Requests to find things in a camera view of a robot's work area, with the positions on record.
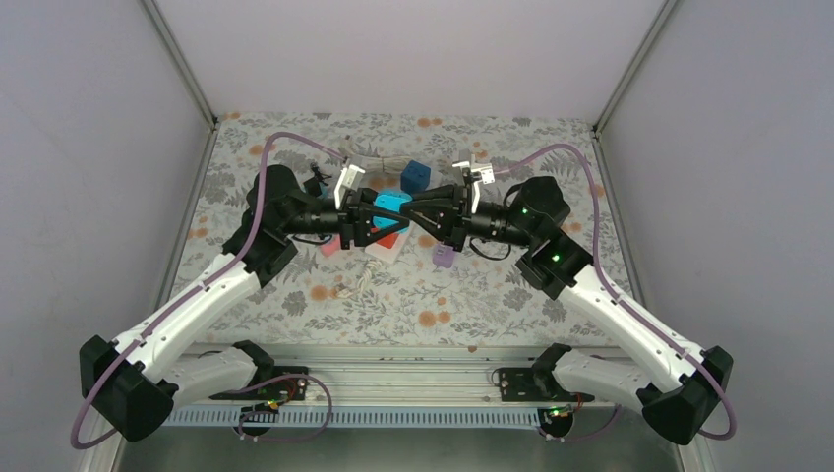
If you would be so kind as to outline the red cube socket adapter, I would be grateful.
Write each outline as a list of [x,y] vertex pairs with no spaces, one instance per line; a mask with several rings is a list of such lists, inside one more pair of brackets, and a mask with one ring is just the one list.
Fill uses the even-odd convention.
[[396,246],[398,238],[399,234],[397,232],[393,232],[379,239],[377,244],[386,250],[392,250]]

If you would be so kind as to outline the white multicolour power strip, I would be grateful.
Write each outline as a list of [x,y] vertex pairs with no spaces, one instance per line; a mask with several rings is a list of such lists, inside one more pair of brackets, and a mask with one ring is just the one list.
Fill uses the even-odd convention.
[[395,263],[396,259],[400,255],[401,251],[403,250],[406,242],[408,241],[410,235],[412,233],[412,228],[410,227],[408,231],[404,234],[399,234],[399,238],[397,240],[396,246],[392,250],[386,250],[382,246],[377,244],[377,241],[372,243],[371,245],[365,248],[365,253],[369,256],[379,259],[380,261],[392,265]]

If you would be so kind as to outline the blue cube socket adapter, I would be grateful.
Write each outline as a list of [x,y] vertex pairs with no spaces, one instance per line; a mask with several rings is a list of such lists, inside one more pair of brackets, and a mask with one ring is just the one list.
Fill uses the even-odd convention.
[[400,173],[400,190],[409,195],[424,192],[430,185],[431,175],[429,166],[409,160]]

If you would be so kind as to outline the black power adapter with cord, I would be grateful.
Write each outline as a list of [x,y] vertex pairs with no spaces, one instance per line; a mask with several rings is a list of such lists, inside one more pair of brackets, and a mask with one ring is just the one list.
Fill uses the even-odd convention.
[[311,163],[309,168],[312,176],[303,183],[305,192],[318,199],[326,198],[328,196],[328,180],[331,176],[324,173],[317,163]]

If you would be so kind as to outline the cyan small socket adapter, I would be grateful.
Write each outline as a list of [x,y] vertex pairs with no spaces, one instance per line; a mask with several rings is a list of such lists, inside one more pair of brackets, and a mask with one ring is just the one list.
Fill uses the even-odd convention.
[[[410,203],[411,201],[412,196],[405,192],[395,190],[383,190],[377,194],[374,200],[374,205],[385,210],[399,213],[401,206],[403,204]],[[375,227],[379,229],[385,229],[396,225],[397,222],[391,218],[374,216],[373,224]]]

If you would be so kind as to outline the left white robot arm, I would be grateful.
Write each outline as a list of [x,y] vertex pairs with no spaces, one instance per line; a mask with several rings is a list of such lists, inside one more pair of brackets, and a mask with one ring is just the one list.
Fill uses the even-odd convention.
[[238,341],[206,357],[182,354],[228,310],[270,284],[297,255],[292,238],[337,235],[343,249],[369,246],[408,227],[408,219],[375,206],[375,193],[349,191],[343,202],[305,193],[292,170],[262,168],[240,227],[209,266],[179,294],[111,340],[98,335],[80,349],[83,408],[137,442],[176,409],[216,395],[259,398],[286,382],[269,354]]

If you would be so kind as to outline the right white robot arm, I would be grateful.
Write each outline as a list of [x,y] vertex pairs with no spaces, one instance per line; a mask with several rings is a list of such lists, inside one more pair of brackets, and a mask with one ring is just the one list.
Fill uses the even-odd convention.
[[703,435],[706,420],[726,398],[732,356],[674,333],[610,281],[594,256],[563,231],[570,209],[554,178],[530,178],[508,195],[508,203],[481,203],[476,184],[448,185],[414,196],[400,212],[455,250],[472,239],[523,249],[515,266],[527,284],[578,309],[633,363],[554,343],[531,368],[540,397],[589,394],[619,404],[678,445]]

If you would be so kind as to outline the floral patterned table mat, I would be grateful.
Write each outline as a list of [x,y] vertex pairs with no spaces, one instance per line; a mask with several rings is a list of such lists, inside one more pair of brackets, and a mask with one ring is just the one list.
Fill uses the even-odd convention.
[[[395,189],[409,160],[429,166],[431,183],[454,181],[452,164],[461,149],[497,170],[482,197],[500,202],[514,184],[553,176],[571,212],[563,229],[584,247],[598,242],[602,264],[622,290],[630,283],[602,178],[587,179],[583,162],[596,159],[591,127],[575,119],[500,118],[390,114],[234,112],[219,122],[218,137],[175,286],[184,288],[203,271],[238,228],[263,146],[274,132],[293,132],[271,147],[270,159],[299,180],[317,163],[336,175],[336,158],[323,144],[351,150],[366,169],[363,186]],[[392,265],[364,250],[325,258],[313,238],[265,288],[222,315],[200,342],[230,344],[368,344],[606,346],[608,337],[578,310],[548,298],[522,278],[515,264],[521,250],[478,242],[456,254],[452,268],[432,262],[435,239],[414,228]]]

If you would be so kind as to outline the purple power strip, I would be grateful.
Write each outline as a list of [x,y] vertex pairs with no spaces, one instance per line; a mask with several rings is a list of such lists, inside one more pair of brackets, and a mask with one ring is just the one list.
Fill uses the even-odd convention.
[[437,244],[433,250],[432,262],[441,268],[452,268],[456,251],[451,246]]

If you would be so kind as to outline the pink triangular power strip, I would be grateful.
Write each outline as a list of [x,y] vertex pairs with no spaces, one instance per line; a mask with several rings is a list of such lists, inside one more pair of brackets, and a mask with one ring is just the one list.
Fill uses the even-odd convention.
[[341,250],[341,241],[338,235],[334,235],[331,240],[322,244],[320,252],[325,258],[329,258]]

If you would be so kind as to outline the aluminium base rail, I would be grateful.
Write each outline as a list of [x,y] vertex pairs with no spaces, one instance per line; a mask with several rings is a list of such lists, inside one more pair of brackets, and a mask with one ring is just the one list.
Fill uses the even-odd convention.
[[[250,386],[256,375],[272,372],[275,366],[306,366],[308,375],[288,375]],[[382,357],[313,363],[307,359],[274,359],[256,346],[230,347],[206,356],[179,359],[154,377],[148,361],[119,364],[103,384],[92,404],[116,427],[128,430],[144,420],[160,421],[187,405],[209,401],[222,392],[247,392],[272,382],[299,378],[308,381],[305,399],[293,401],[360,405],[452,405],[476,398],[501,401],[490,374],[501,367],[532,368],[550,372],[553,365],[543,357],[484,357],[452,359],[429,357]],[[602,398],[571,383],[568,392]]]

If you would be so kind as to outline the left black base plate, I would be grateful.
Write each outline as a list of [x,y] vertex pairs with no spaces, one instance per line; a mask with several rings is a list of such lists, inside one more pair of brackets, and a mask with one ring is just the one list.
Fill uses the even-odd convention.
[[[250,386],[269,381],[277,377],[288,375],[308,375],[306,366],[275,366],[270,374],[256,375]],[[286,401],[302,401],[305,399],[308,381],[292,378],[280,382],[272,382],[247,392],[222,392],[209,397],[211,400],[258,400],[262,402],[283,403]]]

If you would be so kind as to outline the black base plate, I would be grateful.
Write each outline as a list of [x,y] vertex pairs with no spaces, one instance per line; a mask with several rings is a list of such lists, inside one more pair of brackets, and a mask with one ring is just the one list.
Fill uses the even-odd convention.
[[501,367],[490,374],[499,390],[502,402],[578,402],[593,401],[593,395],[571,393],[562,388],[550,373],[539,373],[532,368]]
[[[306,366],[275,366],[270,374],[256,375],[250,386],[269,381],[277,377],[288,375],[308,375]],[[305,399],[308,381],[292,378],[280,382],[272,382],[247,392],[222,392],[209,397],[211,400],[258,400],[262,402],[283,403],[286,401],[302,401]]]

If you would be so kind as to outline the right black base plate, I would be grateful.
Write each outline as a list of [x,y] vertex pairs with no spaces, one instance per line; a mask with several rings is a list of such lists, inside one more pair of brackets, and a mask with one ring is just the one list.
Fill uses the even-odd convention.
[[578,402],[593,401],[593,395],[571,393],[562,388],[550,373],[539,373],[532,368],[501,367],[490,374],[499,390],[502,402]]

